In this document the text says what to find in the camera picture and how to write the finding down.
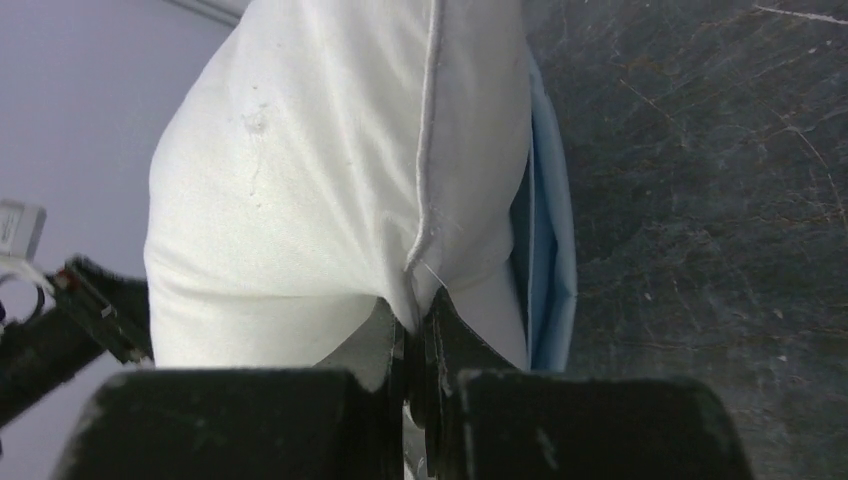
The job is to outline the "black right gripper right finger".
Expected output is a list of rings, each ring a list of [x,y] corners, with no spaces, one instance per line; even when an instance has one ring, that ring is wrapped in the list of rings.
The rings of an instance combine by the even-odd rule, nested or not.
[[[420,336],[420,425],[437,479],[749,479],[720,398],[689,377],[571,380],[497,354],[440,291]]]

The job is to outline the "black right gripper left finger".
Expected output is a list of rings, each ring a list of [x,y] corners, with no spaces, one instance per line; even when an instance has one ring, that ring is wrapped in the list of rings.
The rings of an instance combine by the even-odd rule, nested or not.
[[[85,405],[57,479],[400,479],[403,330],[384,301],[311,368],[146,370]]]

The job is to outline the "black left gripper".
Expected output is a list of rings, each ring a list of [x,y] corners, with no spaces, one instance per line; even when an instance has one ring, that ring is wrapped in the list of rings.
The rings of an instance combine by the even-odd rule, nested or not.
[[[153,358],[148,284],[85,256],[46,276],[34,312],[1,322],[1,425],[6,426],[105,353],[122,364]]]

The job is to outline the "light blue pillowcase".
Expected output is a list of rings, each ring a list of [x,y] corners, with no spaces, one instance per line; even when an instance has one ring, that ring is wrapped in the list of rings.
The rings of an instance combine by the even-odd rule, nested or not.
[[[511,205],[511,261],[524,309],[528,368],[567,368],[578,294],[577,260],[567,159],[552,100],[539,65],[527,53],[531,142],[525,173]]]

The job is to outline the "white pillow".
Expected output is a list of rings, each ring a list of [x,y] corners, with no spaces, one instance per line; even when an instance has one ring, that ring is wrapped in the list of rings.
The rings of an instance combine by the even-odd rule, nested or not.
[[[254,1],[164,132],[145,267],[160,368],[317,364],[440,289],[529,364],[510,208],[531,145],[517,1]]]

